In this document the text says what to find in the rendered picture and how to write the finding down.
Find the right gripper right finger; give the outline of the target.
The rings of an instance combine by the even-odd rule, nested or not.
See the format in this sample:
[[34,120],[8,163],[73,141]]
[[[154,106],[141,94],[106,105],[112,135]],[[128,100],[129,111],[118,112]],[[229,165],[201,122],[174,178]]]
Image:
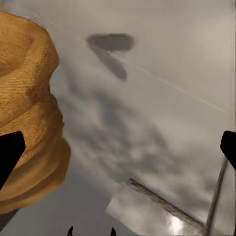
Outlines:
[[221,140],[221,149],[236,170],[236,132],[226,130]]

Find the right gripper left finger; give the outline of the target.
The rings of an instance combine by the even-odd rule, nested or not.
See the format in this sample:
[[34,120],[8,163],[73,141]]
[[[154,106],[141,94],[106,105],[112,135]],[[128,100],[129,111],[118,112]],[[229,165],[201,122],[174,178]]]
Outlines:
[[21,131],[0,136],[0,190],[26,149]]

